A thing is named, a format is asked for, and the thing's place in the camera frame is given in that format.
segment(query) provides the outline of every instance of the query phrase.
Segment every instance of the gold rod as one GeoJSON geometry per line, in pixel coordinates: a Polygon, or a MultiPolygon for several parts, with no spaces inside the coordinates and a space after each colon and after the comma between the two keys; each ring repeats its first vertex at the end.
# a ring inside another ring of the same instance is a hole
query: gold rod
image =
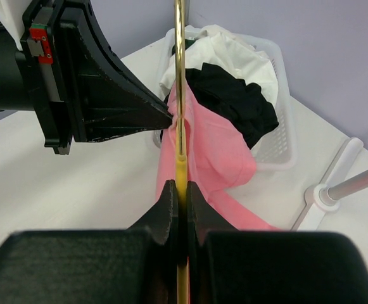
{"type": "Polygon", "coordinates": [[[177,88],[177,136],[176,175],[179,224],[177,300],[178,304],[189,303],[189,263],[187,253],[187,204],[188,165],[185,132],[185,0],[175,0],[175,84],[177,88]]]}

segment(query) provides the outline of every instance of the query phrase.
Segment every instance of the metal stand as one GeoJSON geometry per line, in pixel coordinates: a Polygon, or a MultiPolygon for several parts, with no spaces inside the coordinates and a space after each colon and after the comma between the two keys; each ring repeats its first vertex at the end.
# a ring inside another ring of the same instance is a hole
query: metal stand
{"type": "Polygon", "coordinates": [[[306,207],[293,231],[316,230],[327,212],[338,210],[340,199],[368,187],[368,170],[344,181],[363,147],[363,142],[356,137],[342,145],[320,183],[306,190],[306,207]]]}

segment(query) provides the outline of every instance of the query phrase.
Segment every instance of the red component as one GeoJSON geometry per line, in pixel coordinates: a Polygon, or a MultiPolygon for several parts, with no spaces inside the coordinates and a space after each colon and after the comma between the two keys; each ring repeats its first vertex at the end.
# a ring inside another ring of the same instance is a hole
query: red component
{"type": "Polygon", "coordinates": [[[47,37],[47,32],[43,28],[33,28],[31,27],[30,36],[34,41],[40,41],[42,44],[42,48],[44,51],[44,56],[39,56],[39,63],[43,63],[45,65],[53,64],[53,54],[50,49],[49,39],[47,37]]]}

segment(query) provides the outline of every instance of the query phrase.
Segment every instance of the white tabletop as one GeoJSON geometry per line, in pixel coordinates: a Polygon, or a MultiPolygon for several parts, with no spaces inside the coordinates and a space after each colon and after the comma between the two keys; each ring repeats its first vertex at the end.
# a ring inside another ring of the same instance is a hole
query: white tabletop
{"type": "MultiPolygon", "coordinates": [[[[124,58],[150,89],[162,40],[124,58]]],[[[295,99],[298,162],[285,172],[257,173],[230,193],[263,219],[289,229],[304,206],[306,188],[320,181],[346,136],[295,99]]],[[[25,229],[118,229],[155,202],[158,149],[144,132],[101,144],[73,143],[69,156],[43,147],[33,112],[0,121],[0,244],[25,229]]],[[[363,150],[350,176],[368,169],[363,150]]],[[[344,199],[320,230],[338,231],[359,247],[368,265],[368,189],[344,199]]]]}

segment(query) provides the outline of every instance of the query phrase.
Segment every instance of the clothing pile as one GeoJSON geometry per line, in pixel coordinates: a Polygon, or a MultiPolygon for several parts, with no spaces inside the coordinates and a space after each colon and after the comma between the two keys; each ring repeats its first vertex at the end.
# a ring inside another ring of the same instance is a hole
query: clothing pile
{"type": "MultiPolygon", "coordinates": [[[[189,180],[206,201],[234,227],[276,230],[230,197],[225,190],[246,184],[256,171],[250,149],[279,124],[274,110],[278,81],[264,52],[227,30],[212,25],[187,41],[186,129],[189,180]]],[[[175,177],[175,48],[160,87],[174,115],[164,132],[157,198],[175,177]]]]}

